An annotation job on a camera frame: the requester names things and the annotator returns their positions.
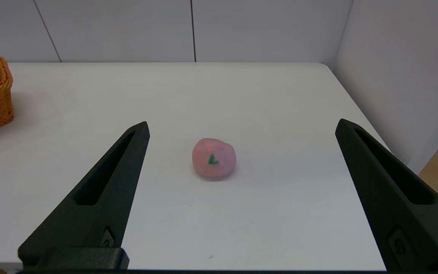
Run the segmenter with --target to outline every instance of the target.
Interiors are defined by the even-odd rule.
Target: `pink clay peach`
[[[230,144],[212,138],[201,139],[192,151],[194,169],[205,177],[224,177],[236,166],[236,153]]]

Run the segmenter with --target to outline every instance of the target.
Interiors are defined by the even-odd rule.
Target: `white table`
[[[0,128],[0,268],[129,127],[151,139],[123,248],[130,268],[385,269],[334,132],[381,140],[322,64],[10,64]],[[198,177],[203,137],[236,170]]]

